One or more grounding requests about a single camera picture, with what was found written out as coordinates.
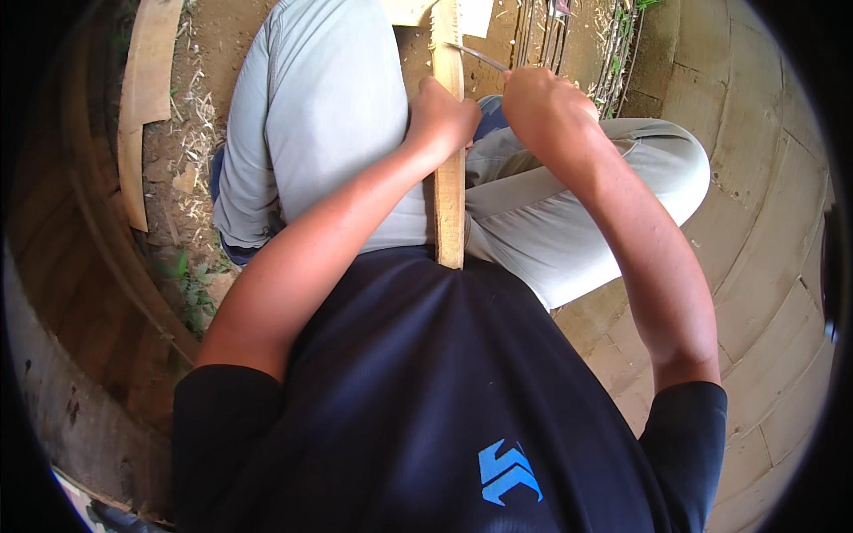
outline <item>blue logo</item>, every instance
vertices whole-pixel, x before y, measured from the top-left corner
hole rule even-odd
[[[501,501],[501,496],[515,485],[524,484],[539,494],[537,501],[542,501],[539,483],[533,476],[531,464],[524,454],[512,448],[500,457],[496,455],[504,440],[502,438],[477,454],[480,463],[480,481],[484,486],[483,499],[505,507],[507,504]]]

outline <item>hand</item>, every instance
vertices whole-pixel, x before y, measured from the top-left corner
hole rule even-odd
[[[434,157],[434,169],[471,144],[483,113],[470,98],[457,101],[432,76],[423,78],[418,89],[405,142]]]
[[[513,133],[552,171],[582,159],[606,141],[595,104],[568,80],[547,68],[503,73],[503,115]]]

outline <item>forearm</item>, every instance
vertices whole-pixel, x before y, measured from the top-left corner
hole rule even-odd
[[[719,383],[711,294],[681,230],[603,133],[592,135],[583,154],[567,154],[562,176],[571,179],[564,182],[616,257],[656,390],[689,380]]]
[[[435,165],[405,143],[267,244],[223,301],[198,365],[227,362],[283,379],[287,353],[352,260],[394,206]]]

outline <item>blue shoe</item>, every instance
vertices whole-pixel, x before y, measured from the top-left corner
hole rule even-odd
[[[483,118],[480,119],[477,131],[474,132],[474,142],[489,135],[492,131],[509,127],[507,119],[503,116],[502,103],[503,96],[501,95],[488,95],[479,99],[477,105],[483,111]]]
[[[213,161],[211,161],[211,181],[208,184],[208,188],[211,191],[211,199],[214,203],[216,202],[216,198],[219,197],[219,172],[222,171],[223,159],[225,159],[224,147],[216,152],[213,156]],[[228,256],[231,263],[236,264],[240,268],[246,266],[249,259],[255,257],[255,254],[260,250],[260,248],[243,248],[242,246],[226,244],[221,231],[219,232],[219,242],[222,244],[222,249],[225,250],[225,255]]]

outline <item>light gray pants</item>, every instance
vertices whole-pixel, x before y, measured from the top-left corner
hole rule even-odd
[[[403,140],[408,102],[379,0],[281,0],[237,79],[213,221],[232,246],[262,246],[267,213],[290,223]],[[681,225],[708,189],[705,151],[656,119],[601,121]],[[620,276],[572,193],[507,128],[470,149],[466,253],[500,264],[550,309]],[[432,188],[419,183],[362,252],[432,242]]]

